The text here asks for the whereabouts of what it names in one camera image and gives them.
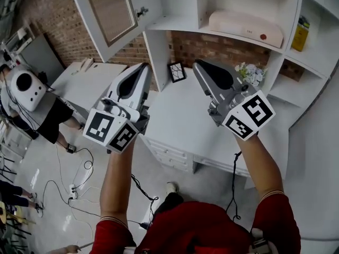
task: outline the red shirt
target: red shirt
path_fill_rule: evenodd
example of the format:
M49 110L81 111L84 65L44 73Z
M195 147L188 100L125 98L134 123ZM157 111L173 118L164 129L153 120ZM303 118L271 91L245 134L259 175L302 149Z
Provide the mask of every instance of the red shirt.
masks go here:
M300 234L288 198L275 194L260 202L253 228L263 231L279 254L300 253ZM225 210L216 205L186 202L157 215L135 253L249 253L251 234L235 224ZM121 254L135 247L132 234L114 221L96 226L91 254Z

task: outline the white wall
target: white wall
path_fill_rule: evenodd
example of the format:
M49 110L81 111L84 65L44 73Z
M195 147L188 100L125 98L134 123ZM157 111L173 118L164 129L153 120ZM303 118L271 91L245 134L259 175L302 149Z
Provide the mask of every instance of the white wall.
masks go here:
M285 192L302 237L339 238L339 70L290 131ZM302 242L302 253L332 254L339 242Z

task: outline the white floor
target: white floor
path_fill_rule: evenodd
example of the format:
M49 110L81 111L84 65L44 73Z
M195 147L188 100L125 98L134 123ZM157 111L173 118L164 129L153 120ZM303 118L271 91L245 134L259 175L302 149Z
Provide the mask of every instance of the white floor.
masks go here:
M88 148L94 156L93 175L78 190L79 200L71 202L71 205L94 214L100 214L100 188L109 155L105 148L82 137L78 132L70 130L64 125L60 129L70 143L76 145L78 149ZM57 150L61 163L61 176L66 189L61 183ZM89 159L90 155L86 150L71 155L64 149L57 148L47 142L43 137L39 137L31 142L22 162L15 163L14 168L18 172L15 184L28 191L37 192L38 198L42 199L47 181L54 180L63 199L67 201L69 185L71 183L81 184L91 172L91 170L84 169L83 166L84 162ZM199 166L194 175L164 168L152 156L141 139L136 142L132 172L140 180L142 188L148 195L159 196L161 201L165 197L165 184L168 181L177 182L181 193L187 199L214 203L224 208L231 200L230 173L207 166ZM255 190L244 190L244 184L245 178L236 177L236 201L239 208L238 214L242 217L238 223L250 229L258 199ZM61 200L53 182L47 185L44 206L43 218L38 218L35 210L26 212L28 218L36 222L28 227L33 233L33 236L28 239L32 251L45 253L68 244L81 246L93 241L95 226L99 218L71 209ZM148 199L132 182L128 219L141 222L148 206ZM234 215L234 206L231 207L229 214ZM145 235L145 231L139 229L139 226L132 222L129 223L129 228L138 244ZM90 250L91 247L88 247L83 250L83 253L89 253Z

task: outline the red sleeve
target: red sleeve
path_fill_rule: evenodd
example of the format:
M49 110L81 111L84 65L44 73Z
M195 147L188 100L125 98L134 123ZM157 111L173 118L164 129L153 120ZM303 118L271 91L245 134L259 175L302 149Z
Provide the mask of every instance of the red sleeve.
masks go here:
M275 194L260 202L253 227L263 231L279 253L300 253L300 233L288 198Z
M135 246L132 234L124 225L104 220L96 225L91 254L122 254L125 247Z

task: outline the small picture frame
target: small picture frame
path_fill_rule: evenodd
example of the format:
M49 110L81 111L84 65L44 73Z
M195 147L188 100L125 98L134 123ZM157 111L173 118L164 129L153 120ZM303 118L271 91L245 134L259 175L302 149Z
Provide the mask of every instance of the small picture frame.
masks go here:
M173 83L186 79L186 74L181 61L168 64L169 73Z

